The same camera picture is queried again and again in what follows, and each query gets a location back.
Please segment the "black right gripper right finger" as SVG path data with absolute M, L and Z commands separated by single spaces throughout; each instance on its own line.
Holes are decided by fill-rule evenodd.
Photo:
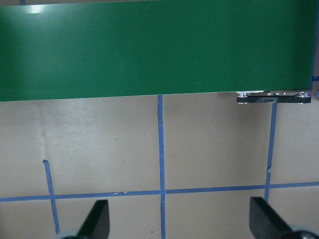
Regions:
M 255 239 L 283 239 L 292 234 L 292 228 L 262 198 L 251 197 L 249 228 Z

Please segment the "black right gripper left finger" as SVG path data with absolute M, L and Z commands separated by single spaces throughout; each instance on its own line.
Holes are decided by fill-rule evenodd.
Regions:
M 110 234 L 108 200 L 97 200 L 77 233 L 80 239 L 107 239 Z

